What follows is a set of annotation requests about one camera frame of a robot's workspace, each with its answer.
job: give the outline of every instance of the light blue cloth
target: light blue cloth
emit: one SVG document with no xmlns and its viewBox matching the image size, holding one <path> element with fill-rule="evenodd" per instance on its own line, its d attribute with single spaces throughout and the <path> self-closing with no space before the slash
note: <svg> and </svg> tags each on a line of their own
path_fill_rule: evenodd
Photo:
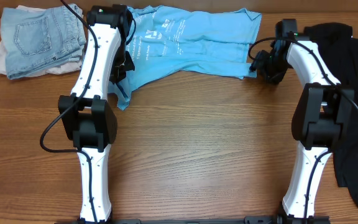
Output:
<svg viewBox="0 0 358 224">
<path fill-rule="evenodd" d="M 228 77 L 256 77 L 246 63 L 249 45 L 258 34 L 262 15 L 241 9 L 210 14 L 167 6 L 133 9 L 137 28 L 127 50 L 135 71 L 109 93 L 118 96 L 118 108 L 129 105 L 131 93 L 179 70 Z"/>
<path fill-rule="evenodd" d="M 75 4 L 70 7 L 81 14 Z M 1 38 L 9 79 L 79 61 L 86 42 L 83 25 L 65 6 L 43 12 L 4 8 Z"/>
</svg>

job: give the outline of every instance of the brown wall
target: brown wall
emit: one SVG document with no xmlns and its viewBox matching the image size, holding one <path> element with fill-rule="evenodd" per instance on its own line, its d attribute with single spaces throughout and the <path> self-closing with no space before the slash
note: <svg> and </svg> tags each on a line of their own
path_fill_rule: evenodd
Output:
<svg viewBox="0 0 358 224">
<path fill-rule="evenodd" d="M 67 0 L 82 9 L 93 5 L 109 6 L 113 3 L 127 4 L 142 8 L 148 5 L 166 5 L 180 7 L 189 11 L 227 12 L 242 7 L 257 12 L 358 12 L 358 0 Z M 56 7 L 62 4 L 58 0 L 0 0 L 0 16 L 3 7 L 17 5 L 30 7 Z"/>
</svg>

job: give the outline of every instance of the black fabric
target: black fabric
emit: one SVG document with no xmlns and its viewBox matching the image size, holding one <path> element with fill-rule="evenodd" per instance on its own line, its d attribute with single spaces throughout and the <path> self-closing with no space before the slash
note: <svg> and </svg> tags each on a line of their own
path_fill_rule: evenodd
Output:
<svg viewBox="0 0 358 224">
<path fill-rule="evenodd" d="M 358 105 L 358 39 L 352 27 L 330 23 L 306 27 L 305 34 L 318 44 L 318 50 L 331 73 L 343 85 L 355 90 Z M 358 206 L 358 114 L 352 110 L 347 138 L 334 151 L 334 168 L 338 186 L 347 187 Z"/>
</svg>

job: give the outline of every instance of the black cord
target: black cord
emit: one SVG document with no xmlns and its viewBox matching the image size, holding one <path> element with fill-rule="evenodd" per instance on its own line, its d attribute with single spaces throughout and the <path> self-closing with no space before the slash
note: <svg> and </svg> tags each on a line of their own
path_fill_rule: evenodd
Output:
<svg viewBox="0 0 358 224">
<path fill-rule="evenodd" d="M 132 32 L 132 35 L 131 35 L 131 37 L 129 38 L 129 40 L 127 40 L 127 42 L 126 42 L 126 44 L 125 45 L 128 45 L 130 42 L 131 42 L 131 40 L 132 40 L 132 38 L 134 37 L 134 34 L 135 34 L 135 30 L 136 30 L 136 21 L 135 21 L 135 19 L 134 18 L 132 18 L 132 20 L 134 21 L 134 31 Z"/>
<path fill-rule="evenodd" d="M 93 57 L 93 62 L 92 62 L 92 66 L 91 66 L 91 70 L 89 71 L 89 76 L 88 79 L 86 81 L 86 84 L 84 86 L 84 90 L 82 91 L 81 95 L 76 99 L 76 101 L 74 101 L 74 103 L 72 105 L 70 105 L 64 112 L 62 112 L 59 116 L 57 116 L 48 126 L 47 128 L 45 128 L 45 130 L 43 131 L 43 133 L 41 134 L 41 138 L 40 138 L 40 145 L 41 148 L 47 152 L 52 152 L 52 153 L 68 153 L 68 152 L 76 152 L 76 153 L 80 153 L 82 155 L 84 155 L 86 157 L 86 161 L 88 162 L 88 167 L 89 167 L 89 202 L 91 204 L 91 209 L 92 209 L 92 214 L 93 214 L 93 218 L 94 218 L 94 222 L 95 224 L 98 224 L 98 219 L 96 218 L 96 212 L 94 209 L 94 205 L 93 205 L 93 197 L 92 197 L 92 165 L 91 165 L 91 158 L 89 157 L 89 155 L 87 155 L 86 152 L 78 150 L 78 149 L 63 149 L 63 150 L 57 150 L 57 149 L 49 149 L 48 147 L 45 146 L 44 144 L 44 139 L 45 136 L 47 135 L 47 133 L 49 132 L 49 130 L 62 118 L 64 117 L 70 110 L 73 109 L 74 106 L 76 106 L 80 100 L 84 97 L 90 82 L 91 82 L 91 78 L 92 78 L 92 74 L 93 74 L 93 70 L 94 67 L 96 65 L 96 59 L 98 57 L 98 39 L 96 38 L 96 35 L 94 34 L 92 28 L 81 18 L 81 16 L 79 16 L 64 0 L 60 0 L 64 6 L 66 6 L 66 8 L 74 14 L 74 16 L 76 16 L 81 22 L 82 24 L 91 32 L 93 39 L 94 39 L 94 57 Z"/>
<path fill-rule="evenodd" d="M 265 41 L 268 41 L 268 40 L 284 40 L 284 41 L 288 41 L 288 42 L 291 42 L 291 43 L 294 43 L 296 45 L 299 45 L 300 47 L 304 48 L 309 54 L 311 54 L 313 56 L 313 58 L 316 60 L 316 63 L 321 71 L 321 74 L 323 74 L 323 77 L 324 79 L 330 84 L 332 85 L 335 90 L 340 93 L 341 96 L 343 96 L 355 109 L 356 111 L 358 112 L 358 106 L 356 105 L 356 103 L 351 100 L 341 89 L 339 89 L 335 83 L 333 83 L 329 78 L 328 78 L 328 75 L 325 73 L 324 71 L 324 68 L 321 64 L 321 62 L 318 60 L 318 57 L 316 56 L 316 54 L 314 54 L 314 52 L 312 50 L 310 50 L 307 46 L 299 43 L 298 41 L 296 40 L 293 40 L 293 39 L 289 39 L 289 38 L 281 38 L 281 37 L 267 37 L 267 38 L 264 38 L 264 39 L 261 39 L 261 40 L 258 40 L 256 41 L 255 43 L 253 43 L 250 47 L 249 47 L 249 50 L 248 50 L 248 57 L 251 58 L 252 60 L 260 60 L 260 59 L 256 59 L 254 58 L 253 56 L 251 56 L 251 50 L 259 43 L 261 42 L 265 42 Z M 306 204 L 305 204 L 305 213 L 303 215 L 303 220 L 304 222 L 307 223 L 307 214 L 308 214 L 308 203 L 309 203 L 309 194 L 310 194 L 310 187 L 311 187 L 311 180 L 313 179 L 313 175 L 314 175 L 314 172 L 316 170 L 316 167 L 317 167 L 317 164 L 318 162 L 320 161 L 320 159 L 325 156 L 326 154 L 329 154 L 331 153 L 331 151 L 327 151 L 325 153 L 322 153 L 322 155 L 320 155 L 318 158 L 316 158 L 316 162 L 314 163 L 314 166 L 311 170 L 311 173 L 310 173 L 310 177 L 309 177 L 309 182 L 308 182 L 308 188 L 306 190 Z"/>
</svg>

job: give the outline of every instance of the white cloth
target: white cloth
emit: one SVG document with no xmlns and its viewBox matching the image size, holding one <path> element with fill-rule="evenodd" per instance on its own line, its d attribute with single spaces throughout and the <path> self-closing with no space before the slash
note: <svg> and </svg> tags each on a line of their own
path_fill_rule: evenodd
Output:
<svg viewBox="0 0 358 224">
<path fill-rule="evenodd" d="M 39 8 L 26 7 L 26 6 L 18 6 L 16 9 L 20 9 L 20 10 L 27 11 L 27 12 L 39 12 L 39 11 L 45 10 L 45 9 L 39 9 Z M 0 74 L 3 74 L 3 75 L 6 75 L 6 65 L 5 65 L 6 54 L 7 54 L 7 51 L 5 49 L 4 44 L 1 41 L 0 42 Z M 42 71 L 32 74 L 28 77 L 38 77 L 41 75 L 45 75 L 47 73 L 60 75 L 63 73 L 81 70 L 81 66 L 82 66 L 82 58 L 73 58 L 72 61 L 64 63 L 61 66 L 42 70 Z"/>
</svg>

